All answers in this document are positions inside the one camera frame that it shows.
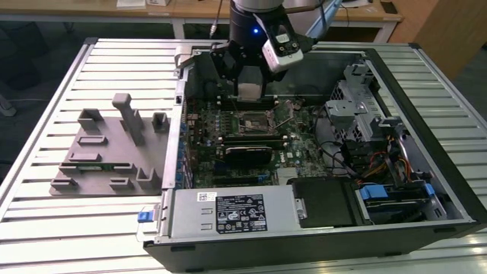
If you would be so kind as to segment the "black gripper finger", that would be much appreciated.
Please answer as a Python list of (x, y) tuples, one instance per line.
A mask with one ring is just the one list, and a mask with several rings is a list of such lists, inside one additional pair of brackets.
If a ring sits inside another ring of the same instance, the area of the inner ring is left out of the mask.
[(221, 79), (233, 86), (234, 96), (239, 95), (239, 76), (243, 70), (245, 49), (237, 42), (212, 43), (210, 57)]
[(281, 82), (285, 77), (285, 72), (271, 72), (269, 67), (262, 67), (262, 96), (267, 92), (267, 84), (275, 81)]

